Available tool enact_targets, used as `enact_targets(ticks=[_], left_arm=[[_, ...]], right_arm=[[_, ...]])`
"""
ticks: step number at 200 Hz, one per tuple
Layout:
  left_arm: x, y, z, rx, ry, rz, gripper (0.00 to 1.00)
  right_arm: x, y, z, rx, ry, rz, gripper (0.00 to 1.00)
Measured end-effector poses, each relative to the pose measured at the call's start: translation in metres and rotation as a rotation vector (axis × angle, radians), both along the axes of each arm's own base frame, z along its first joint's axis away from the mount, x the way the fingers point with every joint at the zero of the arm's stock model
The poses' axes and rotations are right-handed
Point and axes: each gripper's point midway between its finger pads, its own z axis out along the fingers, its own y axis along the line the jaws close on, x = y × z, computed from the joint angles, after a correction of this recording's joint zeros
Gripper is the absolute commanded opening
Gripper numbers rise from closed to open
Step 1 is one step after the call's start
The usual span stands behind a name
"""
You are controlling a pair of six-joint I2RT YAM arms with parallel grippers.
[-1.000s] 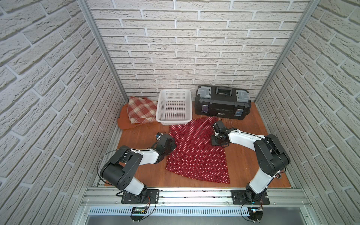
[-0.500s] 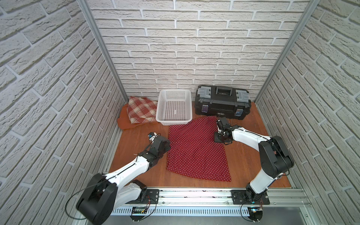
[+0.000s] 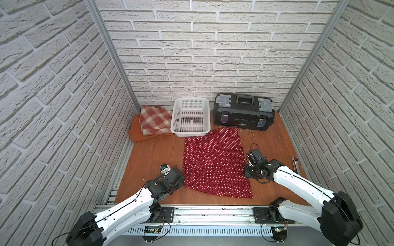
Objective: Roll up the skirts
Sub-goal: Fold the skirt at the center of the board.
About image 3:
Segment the red polka dot skirt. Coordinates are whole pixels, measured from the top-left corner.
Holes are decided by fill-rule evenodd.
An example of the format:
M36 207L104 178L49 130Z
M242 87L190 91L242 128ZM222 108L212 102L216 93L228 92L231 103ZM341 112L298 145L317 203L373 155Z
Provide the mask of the red polka dot skirt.
M224 127L204 136L185 138L184 186L202 193L252 199L244 177L245 157L237 127Z

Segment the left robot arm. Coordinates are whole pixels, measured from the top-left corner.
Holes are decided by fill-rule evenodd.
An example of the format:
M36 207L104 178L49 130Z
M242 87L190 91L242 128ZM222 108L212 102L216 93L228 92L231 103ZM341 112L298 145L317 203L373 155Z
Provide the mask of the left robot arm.
M161 216L160 201L181 188L185 175L178 168L144 184L135 195L96 214L81 215L67 234L68 246L106 246L128 229Z

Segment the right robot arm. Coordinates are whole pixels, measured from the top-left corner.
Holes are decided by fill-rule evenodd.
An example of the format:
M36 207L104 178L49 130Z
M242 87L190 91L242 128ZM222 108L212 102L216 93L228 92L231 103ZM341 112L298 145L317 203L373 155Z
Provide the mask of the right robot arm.
M250 150L246 156L245 177L275 182L308 202L304 206L279 197L268 208L254 209L256 223L296 221L321 232L335 246L347 246L353 243L353 239L357 239L356 246L360 245L359 233L364 225L347 193L323 188L276 159L268 161L259 149Z

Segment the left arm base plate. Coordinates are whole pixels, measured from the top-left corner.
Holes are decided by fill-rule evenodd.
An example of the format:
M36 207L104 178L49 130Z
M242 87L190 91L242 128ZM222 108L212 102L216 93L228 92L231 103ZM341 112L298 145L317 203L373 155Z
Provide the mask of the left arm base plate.
M175 207L161 207L160 210L156 209L152 212L147 223L161 223L162 221L173 223L174 210Z

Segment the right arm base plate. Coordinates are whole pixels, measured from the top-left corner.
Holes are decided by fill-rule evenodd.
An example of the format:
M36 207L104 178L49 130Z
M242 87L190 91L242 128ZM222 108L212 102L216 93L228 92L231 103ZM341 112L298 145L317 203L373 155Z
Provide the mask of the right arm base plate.
M264 224L264 223L288 223L295 224L294 220L286 220L284 219L279 211L275 208L264 207L264 208L253 208L253 217L255 223Z

